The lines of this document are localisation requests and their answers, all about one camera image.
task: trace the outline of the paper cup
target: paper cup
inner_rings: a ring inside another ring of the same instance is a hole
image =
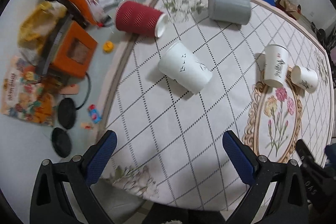
[[[194,94],[199,93],[212,77],[212,72],[181,41],[167,50],[157,66],[160,72]]]
[[[271,44],[265,47],[264,83],[273,88],[281,88],[288,69],[288,51],[285,47]]]
[[[291,73],[291,81],[294,85],[313,93],[319,85],[316,71],[302,66],[295,66]]]
[[[208,0],[208,13],[212,20],[246,25],[251,18],[250,0]]]
[[[149,37],[161,37],[167,23],[167,14],[130,0],[120,3],[115,14],[115,27],[119,31]]]

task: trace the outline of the gray cup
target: gray cup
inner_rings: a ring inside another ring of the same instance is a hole
[[[209,0],[209,17],[212,20],[246,25],[251,17],[250,0]]]

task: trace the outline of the grid pattern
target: grid pattern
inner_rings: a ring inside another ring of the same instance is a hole
[[[169,13],[163,0],[156,9]],[[221,138],[232,130],[244,133],[251,106],[252,86],[264,67],[264,47],[276,43],[288,48],[289,66],[318,70],[323,52],[290,23],[251,3],[245,26],[211,21],[207,11],[187,22],[170,23],[159,39],[139,37],[119,83],[111,107],[108,129],[118,135],[113,166],[149,167],[159,197],[152,201],[200,210],[234,209],[248,187],[238,177]],[[182,43],[213,72],[198,95],[163,75],[157,63],[168,45]],[[331,86],[323,83],[300,98],[303,115],[299,138],[308,144],[318,163],[330,140]],[[291,158],[298,159],[293,153]],[[264,200],[273,192],[271,185]]]

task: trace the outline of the yellow bottle cap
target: yellow bottle cap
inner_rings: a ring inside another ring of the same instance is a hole
[[[103,45],[103,50],[106,53],[111,52],[113,50],[113,48],[114,48],[114,45],[111,41],[106,41]]]

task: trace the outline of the orange box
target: orange box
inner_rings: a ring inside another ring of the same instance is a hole
[[[50,68],[84,78],[97,44],[77,22],[72,21],[50,63]]]

